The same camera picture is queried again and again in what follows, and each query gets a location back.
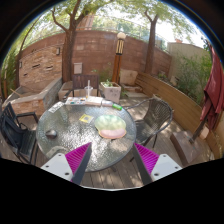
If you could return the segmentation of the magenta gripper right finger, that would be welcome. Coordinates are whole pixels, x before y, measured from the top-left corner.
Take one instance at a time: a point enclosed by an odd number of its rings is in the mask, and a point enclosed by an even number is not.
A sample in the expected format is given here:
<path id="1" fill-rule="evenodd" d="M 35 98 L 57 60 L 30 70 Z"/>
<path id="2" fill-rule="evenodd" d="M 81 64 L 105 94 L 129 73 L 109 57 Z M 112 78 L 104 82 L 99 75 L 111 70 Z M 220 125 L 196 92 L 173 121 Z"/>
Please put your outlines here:
<path id="1" fill-rule="evenodd" d="M 137 143 L 134 144 L 133 155 L 144 185 L 182 169 L 182 167 L 167 154 L 158 155 Z"/>

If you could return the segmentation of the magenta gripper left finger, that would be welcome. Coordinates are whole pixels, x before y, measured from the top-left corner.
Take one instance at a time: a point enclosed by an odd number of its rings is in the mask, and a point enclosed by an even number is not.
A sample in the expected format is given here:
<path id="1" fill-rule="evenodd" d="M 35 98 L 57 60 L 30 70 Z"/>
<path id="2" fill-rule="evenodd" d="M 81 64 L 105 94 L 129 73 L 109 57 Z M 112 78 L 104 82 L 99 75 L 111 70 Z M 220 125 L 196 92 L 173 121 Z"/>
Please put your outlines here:
<path id="1" fill-rule="evenodd" d="M 57 153 L 42 166 L 42 169 L 79 185 L 92 153 L 91 146 L 91 143 L 87 143 L 67 154 Z"/>

